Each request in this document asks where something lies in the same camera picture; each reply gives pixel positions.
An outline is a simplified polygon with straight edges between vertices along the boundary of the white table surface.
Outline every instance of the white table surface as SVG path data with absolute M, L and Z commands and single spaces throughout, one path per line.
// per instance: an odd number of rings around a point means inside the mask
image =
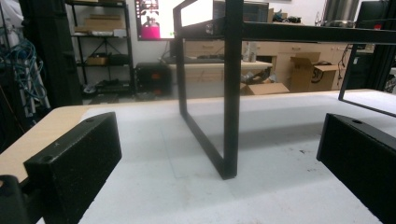
M 80 223 L 379 223 L 316 155 L 326 113 L 393 136 L 396 119 L 337 96 L 242 97 L 238 175 L 225 181 L 178 114 L 177 101 L 89 109 L 81 119 L 116 112 L 122 159 Z M 346 98 L 396 112 L 391 94 Z M 222 108 L 221 99 L 189 102 L 220 148 Z

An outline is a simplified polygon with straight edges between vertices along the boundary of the metal shelving unit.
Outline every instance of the metal shelving unit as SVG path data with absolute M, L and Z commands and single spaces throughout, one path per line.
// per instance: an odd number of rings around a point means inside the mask
M 73 11 L 73 19 L 74 19 L 74 25 L 78 26 L 78 20 L 77 20 L 77 14 L 76 14 L 76 7 L 113 7 L 113 8 L 119 8 L 123 11 L 124 18 L 125 18 L 125 29 L 126 29 L 126 34 L 127 36 L 125 37 L 117 37 L 117 36 L 97 36 L 97 35 L 72 35 L 72 37 L 77 39 L 78 42 L 78 57 L 80 60 L 80 63 L 77 64 L 77 66 L 81 67 L 82 70 L 82 75 L 84 77 L 84 83 L 88 84 L 87 81 L 87 67 L 105 67 L 107 68 L 107 72 L 109 75 L 109 79 L 111 80 L 111 72 L 110 72 L 110 67 L 117 66 L 128 66 L 129 67 L 129 77 L 130 77 L 130 87 L 132 89 L 132 92 L 134 92 L 134 59 L 133 59 L 133 54 L 132 54 L 132 39 L 131 39 L 131 25 L 130 25 L 130 19 L 129 19 L 129 9 L 128 5 L 126 4 L 125 1 L 120 1 L 120 2 L 74 2 L 74 1 L 67 1 L 66 4 L 70 5 L 72 7 Z M 129 57 L 129 62 L 127 64 L 122 64 L 122 65 L 88 65 L 84 61 L 84 56 L 83 56 L 83 49 L 82 49 L 82 39 L 84 38 L 100 38 L 102 39 L 102 42 L 98 46 L 98 48 L 93 52 L 95 53 L 99 48 L 104 47 L 105 52 L 108 53 L 108 48 L 112 48 L 115 51 L 119 52 L 115 47 L 111 45 L 111 43 L 108 41 L 108 39 L 116 39 L 116 40 L 123 40 L 126 41 L 127 43 L 127 48 L 128 48 L 128 57 Z
M 181 25 L 181 9 L 196 0 L 186 0 L 174 8 L 177 84 L 180 114 L 200 142 L 223 179 L 237 174 L 239 135 L 239 83 L 241 45 L 247 41 L 334 42 L 353 44 L 396 45 L 396 32 L 316 26 L 290 26 L 272 23 L 243 22 L 243 0 L 226 0 L 225 15 L 198 24 Z M 224 154 L 216 150 L 187 109 L 183 39 L 224 39 Z M 340 100 L 346 87 L 340 91 Z

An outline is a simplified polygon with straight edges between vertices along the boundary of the table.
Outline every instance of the table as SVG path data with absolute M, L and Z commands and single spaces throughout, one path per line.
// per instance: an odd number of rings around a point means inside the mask
M 115 111 L 123 157 L 80 223 L 379 223 L 319 161 L 326 113 L 396 136 L 396 119 L 337 100 L 338 92 L 241 98 L 238 176 L 222 180 L 178 112 L 177 101 L 55 109 L 0 155 L 0 173 L 85 118 Z M 351 100 L 396 110 L 395 95 Z M 191 115 L 222 146 L 222 99 L 189 100 Z
M 168 64 L 172 72 L 172 94 L 177 99 L 176 65 Z M 246 73 L 254 70 L 265 70 L 271 63 L 241 61 L 241 69 Z M 187 97 L 207 98 L 224 96 L 224 63 L 186 63 Z

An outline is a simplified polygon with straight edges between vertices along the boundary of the desk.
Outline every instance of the desk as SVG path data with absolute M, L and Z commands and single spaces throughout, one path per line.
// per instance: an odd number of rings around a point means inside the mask
M 320 162 L 326 113 L 396 136 L 396 119 L 337 100 L 338 92 L 241 98 L 238 176 L 222 180 L 178 112 L 177 101 L 59 108 L 0 155 L 0 173 L 26 177 L 22 162 L 79 120 L 115 111 L 122 159 L 85 223 L 379 223 Z M 353 91 L 350 100 L 395 112 L 396 96 Z M 221 99 L 189 100 L 219 148 Z
M 173 98 L 177 99 L 177 76 L 176 65 L 168 64 L 172 72 L 172 93 Z M 271 63 L 263 62 L 243 62 L 241 61 L 241 69 L 264 70 L 271 67 Z M 221 97 L 224 95 L 224 64 L 223 63 L 186 63 L 186 91 L 187 97 L 191 98 L 207 98 Z

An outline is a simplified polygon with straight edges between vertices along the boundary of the black foam block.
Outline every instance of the black foam block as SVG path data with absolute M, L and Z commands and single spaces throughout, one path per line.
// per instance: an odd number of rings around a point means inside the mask
M 26 161 L 46 223 L 78 223 L 120 158 L 116 115 L 107 113 L 83 120 Z
M 328 114 L 317 159 L 384 223 L 396 223 L 396 138 Z

